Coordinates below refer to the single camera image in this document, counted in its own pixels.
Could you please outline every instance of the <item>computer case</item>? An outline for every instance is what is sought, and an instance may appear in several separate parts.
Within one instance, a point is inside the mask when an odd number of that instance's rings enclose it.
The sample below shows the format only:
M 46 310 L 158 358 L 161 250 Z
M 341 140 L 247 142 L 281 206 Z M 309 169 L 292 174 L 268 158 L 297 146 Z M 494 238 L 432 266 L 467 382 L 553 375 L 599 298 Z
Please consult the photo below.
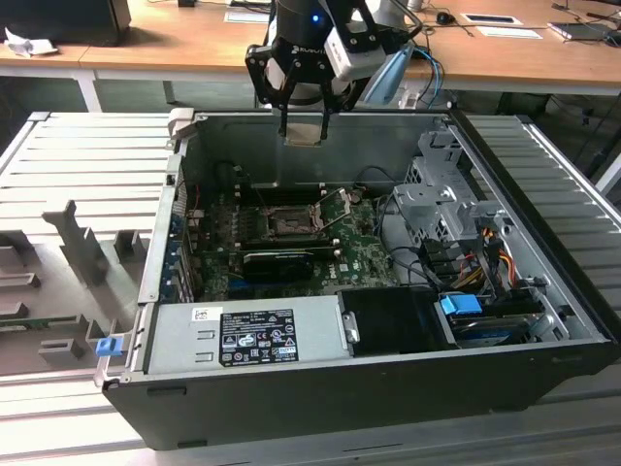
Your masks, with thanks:
M 127 0 L 2 0 L 0 37 L 4 28 L 29 39 L 54 44 L 110 47 L 121 41 L 131 16 Z

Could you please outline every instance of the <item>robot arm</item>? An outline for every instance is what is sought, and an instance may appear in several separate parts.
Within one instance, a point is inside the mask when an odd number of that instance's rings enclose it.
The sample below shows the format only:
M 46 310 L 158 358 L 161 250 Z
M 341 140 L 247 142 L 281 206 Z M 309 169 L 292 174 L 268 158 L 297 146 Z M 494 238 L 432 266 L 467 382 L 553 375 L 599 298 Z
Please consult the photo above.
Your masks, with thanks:
M 289 105 L 323 100 L 320 138 L 327 138 L 330 115 L 351 110 L 386 55 L 420 31 L 403 1 L 382 0 L 378 25 L 365 0 L 277 0 L 276 36 L 268 46 L 250 46 L 245 64 L 259 101 L 280 110 L 280 136 Z M 354 12 L 360 21 L 352 21 Z M 415 21 L 411 32 L 404 14 Z

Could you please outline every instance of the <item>crumpled paper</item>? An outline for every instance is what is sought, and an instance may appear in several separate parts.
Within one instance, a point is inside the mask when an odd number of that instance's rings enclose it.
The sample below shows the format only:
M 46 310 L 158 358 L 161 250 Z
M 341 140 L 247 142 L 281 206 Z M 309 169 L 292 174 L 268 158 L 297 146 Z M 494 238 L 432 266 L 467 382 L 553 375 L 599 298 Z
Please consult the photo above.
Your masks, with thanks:
M 7 35 L 7 40 L 4 41 L 4 45 L 11 49 L 16 55 L 25 56 L 30 58 L 32 55 L 43 55 L 47 53 L 56 53 L 56 49 L 48 39 L 24 39 L 13 34 L 6 27 L 4 32 Z

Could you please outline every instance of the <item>wooden desk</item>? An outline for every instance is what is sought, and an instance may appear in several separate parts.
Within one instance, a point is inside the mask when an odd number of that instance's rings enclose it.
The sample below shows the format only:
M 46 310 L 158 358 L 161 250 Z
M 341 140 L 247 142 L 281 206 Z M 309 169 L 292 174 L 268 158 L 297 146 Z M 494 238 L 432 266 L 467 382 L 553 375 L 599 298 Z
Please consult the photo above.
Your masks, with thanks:
M 244 64 L 247 46 L 260 44 L 265 24 L 225 23 L 225 7 L 198 3 L 180 9 L 170 0 L 149 3 L 128 0 L 131 30 L 116 48 L 66 47 L 61 54 L 30 60 L 0 51 L 0 75 L 76 79 L 90 111 L 101 111 L 97 80 L 249 83 Z M 510 15 L 525 26 L 545 27 L 550 21 L 573 21 L 550 8 L 549 0 L 434 0 L 447 7 L 460 23 L 461 13 Z M 572 0 L 579 13 L 611 14 L 614 7 Z M 419 14 L 435 24 L 436 11 Z M 540 93 L 614 95 L 621 90 L 621 50 L 604 44 L 565 43 L 550 30 L 537 30 L 541 40 L 485 37 L 469 28 L 437 27 L 429 37 L 434 56 L 445 71 L 444 87 L 455 90 L 496 90 Z M 424 36 L 417 41 L 423 45 Z M 406 85 L 421 86 L 429 79 L 425 61 L 413 61 Z
M 434 0 L 433 3 L 450 9 L 460 24 L 469 24 L 461 17 L 462 13 L 513 16 L 523 22 L 524 27 L 534 28 L 546 27 L 548 22 L 573 22 L 571 15 L 550 8 L 551 2 L 547 0 Z M 582 14 L 610 15 L 615 12 L 614 7 L 595 2 L 572 0 L 570 4 L 574 11 Z M 436 14 L 437 11 L 430 10 L 420 17 L 425 22 L 435 23 Z M 563 43 L 563 38 L 551 29 L 536 29 L 542 37 L 538 40 L 485 37 L 476 28 L 469 27 L 468 30 L 474 37 L 460 27 L 436 27 L 434 34 L 429 36 L 434 57 L 444 67 L 448 88 L 454 85 L 456 88 L 468 87 L 470 84 L 485 90 L 490 87 L 511 90 L 521 85 L 530 92 L 537 92 L 538 86 L 547 85 L 567 90 L 573 88 L 574 93 L 582 93 L 581 88 L 609 89 L 612 94 L 621 90 L 619 49 L 602 43 Z M 416 42 L 425 45 L 423 36 L 417 36 Z M 421 78 L 421 71 L 421 66 L 412 65 L 407 77 Z
M 82 67 L 94 69 L 246 73 L 245 51 L 262 44 L 266 24 L 224 22 L 225 5 L 129 0 L 132 22 L 120 47 L 91 47 Z

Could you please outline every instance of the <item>computer mouse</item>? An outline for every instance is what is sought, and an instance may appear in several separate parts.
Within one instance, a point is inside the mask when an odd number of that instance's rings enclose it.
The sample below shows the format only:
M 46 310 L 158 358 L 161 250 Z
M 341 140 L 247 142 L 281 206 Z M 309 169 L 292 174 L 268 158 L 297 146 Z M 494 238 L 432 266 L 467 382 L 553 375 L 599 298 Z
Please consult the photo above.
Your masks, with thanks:
M 451 13 L 439 12 L 436 16 L 436 23 L 440 26 L 447 26 L 452 22 L 455 22 L 455 17 Z
M 621 31 L 610 31 L 604 36 L 604 42 L 611 47 L 621 48 Z

